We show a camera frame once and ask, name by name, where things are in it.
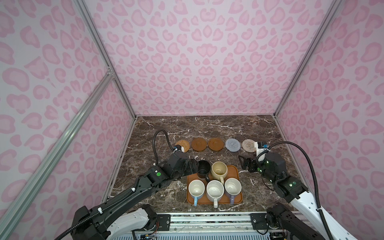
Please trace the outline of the black mug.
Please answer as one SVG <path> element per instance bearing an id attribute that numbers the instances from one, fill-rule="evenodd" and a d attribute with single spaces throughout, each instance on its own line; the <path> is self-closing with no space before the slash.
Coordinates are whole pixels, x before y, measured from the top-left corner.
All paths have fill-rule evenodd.
<path id="1" fill-rule="evenodd" d="M 197 176 L 200 180 L 210 181 L 209 174 L 211 172 L 211 164 L 205 160 L 198 161 Z"/>

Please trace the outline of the brown coaster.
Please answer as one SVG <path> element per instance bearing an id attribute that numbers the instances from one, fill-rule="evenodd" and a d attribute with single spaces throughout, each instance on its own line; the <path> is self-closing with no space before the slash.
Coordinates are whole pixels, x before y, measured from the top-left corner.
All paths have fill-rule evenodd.
<path id="1" fill-rule="evenodd" d="M 224 142 L 220 138 L 211 138 L 208 142 L 208 147 L 215 152 L 221 151 L 224 147 Z"/>
<path id="2" fill-rule="evenodd" d="M 207 141 L 203 138 L 195 138 L 192 140 L 191 146 L 194 151 L 201 152 L 207 148 Z"/>

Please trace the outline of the white mug blue handle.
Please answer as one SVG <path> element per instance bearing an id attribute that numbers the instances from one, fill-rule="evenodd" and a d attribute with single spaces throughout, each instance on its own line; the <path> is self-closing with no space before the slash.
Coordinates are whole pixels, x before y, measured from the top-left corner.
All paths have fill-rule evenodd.
<path id="1" fill-rule="evenodd" d="M 189 184 L 189 194 L 194 200 L 194 206 L 198 205 L 199 199 L 201 199 L 205 193 L 205 184 L 201 180 L 193 180 Z"/>

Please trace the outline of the beige woven coaster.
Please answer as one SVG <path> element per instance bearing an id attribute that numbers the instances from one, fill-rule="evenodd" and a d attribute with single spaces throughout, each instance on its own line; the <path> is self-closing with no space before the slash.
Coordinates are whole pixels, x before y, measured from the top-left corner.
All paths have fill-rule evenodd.
<path id="1" fill-rule="evenodd" d="M 244 151 L 254 153 L 256 151 L 255 143 L 256 142 L 254 140 L 246 139 L 242 142 L 242 147 Z"/>

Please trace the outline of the cream yellow mug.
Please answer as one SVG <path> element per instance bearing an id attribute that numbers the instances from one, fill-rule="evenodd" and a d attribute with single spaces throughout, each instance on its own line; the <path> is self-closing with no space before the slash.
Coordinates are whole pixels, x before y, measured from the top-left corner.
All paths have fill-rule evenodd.
<path id="1" fill-rule="evenodd" d="M 222 185 L 225 184 L 225 178 L 228 175 L 228 167 L 223 162 L 215 162 L 211 167 L 211 175 L 214 180 L 221 182 Z"/>

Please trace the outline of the grey round coaster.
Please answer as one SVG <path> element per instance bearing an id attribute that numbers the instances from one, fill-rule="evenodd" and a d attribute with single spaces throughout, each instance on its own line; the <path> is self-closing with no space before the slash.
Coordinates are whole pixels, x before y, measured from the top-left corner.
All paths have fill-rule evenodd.
<path id="1" fill-rule="evenodd" d="M 232 153 L 238 152 L 241 149 L 240 142 L 233 138 L 227 139 L 225 142 L 225 146 L 227 150 Z"/>

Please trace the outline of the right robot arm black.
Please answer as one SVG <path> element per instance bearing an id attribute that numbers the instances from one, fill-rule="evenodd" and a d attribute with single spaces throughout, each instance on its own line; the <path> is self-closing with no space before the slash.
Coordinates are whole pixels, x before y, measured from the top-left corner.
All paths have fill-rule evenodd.
<path id="1" fill-rule="evenodd" d="M 298 219 L 284 205 L 276 204 L 267 209 L 266 226 L 282 228 L 300 240 L 355 240 L 319 203 L 309 189 L 288 173 L 286 161 L 278 153 L 267 151 L 262 161 L 258 158 L 239 156 L 242 169 L 259 173 L 268 180 L 279 197 L 296 208 L 311 224 Z"/>

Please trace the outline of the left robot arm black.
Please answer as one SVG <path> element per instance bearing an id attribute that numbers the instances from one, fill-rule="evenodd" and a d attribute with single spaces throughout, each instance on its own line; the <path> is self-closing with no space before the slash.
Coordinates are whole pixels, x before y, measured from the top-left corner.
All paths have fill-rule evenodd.
<path id="1" fill-rule="evenodd" d="M 172 181 L 198 172 L 199 162 L 176 150 L 168 160 L 149 168 L 132 187 L 91 209 L 83 206 L 75 212 L 72 226 L 57 240 L 70 234 L 74 240 L 106 240 L 112 235 L 109 227 L 140 201 L 167 188 Z"/>

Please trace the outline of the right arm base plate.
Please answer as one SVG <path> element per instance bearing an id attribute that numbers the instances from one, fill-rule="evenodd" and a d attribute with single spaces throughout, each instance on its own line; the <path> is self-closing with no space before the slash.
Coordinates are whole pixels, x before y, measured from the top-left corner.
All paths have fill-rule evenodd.
<path id="1" fill-rule="evenodd" d="M 251 213 L 250 214 L 251 224 L 252 224 L 253 230 L 266 231 L 269 229 L 268 224 L 267 224 L 266 215 L 267 215 L 266 212 Z"/>

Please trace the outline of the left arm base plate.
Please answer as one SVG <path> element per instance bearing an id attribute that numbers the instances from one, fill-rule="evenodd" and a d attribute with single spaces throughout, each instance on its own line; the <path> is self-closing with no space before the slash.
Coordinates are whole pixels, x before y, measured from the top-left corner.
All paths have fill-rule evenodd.
<path id="1" fill-rule="evenodd" d="M 160 214 L 156 217 L 150 217 L 149 221 L 141 229 L 141 231 L 155 232 L 155 231 L 168 231 L 171 224 L 171 215 Z"/>

